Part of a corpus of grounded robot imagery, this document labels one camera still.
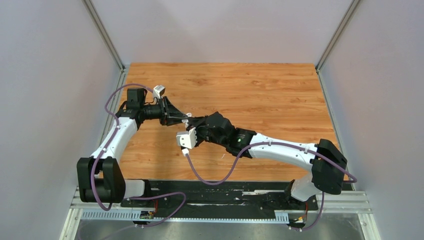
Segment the white earbud charging case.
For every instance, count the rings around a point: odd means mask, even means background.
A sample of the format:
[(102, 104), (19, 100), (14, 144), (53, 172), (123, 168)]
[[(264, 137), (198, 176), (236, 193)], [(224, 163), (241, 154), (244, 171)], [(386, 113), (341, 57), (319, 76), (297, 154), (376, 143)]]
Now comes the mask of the white earbud charging case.
[(192, 117), (192, 113), (191, 112), (188, 112), (188, 113), (185, 113), (184, 114), (181, 122), (184, 123), (185, 127), (188, 127), (190, 125), (189, 118), (191, 118), (191, 117)]

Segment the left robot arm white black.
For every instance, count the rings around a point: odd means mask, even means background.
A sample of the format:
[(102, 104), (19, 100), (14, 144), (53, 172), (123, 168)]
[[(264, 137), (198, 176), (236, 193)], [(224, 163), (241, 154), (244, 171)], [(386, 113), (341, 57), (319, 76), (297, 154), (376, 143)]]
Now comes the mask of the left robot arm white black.
[(148, 180), (125, 179), (120, 160), (131, 138), (146, 120), (158, 120), (162, 126), (181, 124), (189, 116), (164, 96), (165, 87), (149, 88), (138, 83), (127, 85), (126, 100), (117, 112), (107, 110), (113, 125), (105, 139), (89, 157), (78, 160), (77, 179), (80, 200), (84, 203), (121, 203), (134, 198), (140, 206), (149, 206), (153, 193)]

